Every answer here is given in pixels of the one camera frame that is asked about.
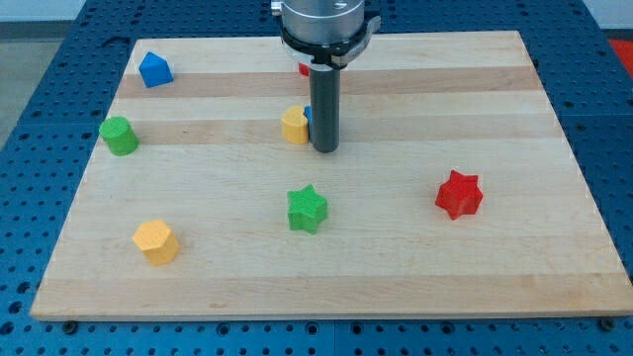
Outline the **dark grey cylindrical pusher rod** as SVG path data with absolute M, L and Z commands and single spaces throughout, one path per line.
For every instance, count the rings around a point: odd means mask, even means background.
M 310 70 L 310 136 L 315 150 L 334 152 L 339 144 L 340 71 Z

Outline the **red block behind arm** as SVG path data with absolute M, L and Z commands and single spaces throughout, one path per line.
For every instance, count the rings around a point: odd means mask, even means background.
M 307 65 L 300 63 L 298 68 L 301 75 L 306 76 L 306 77 L 310 76 L 310 69 Z

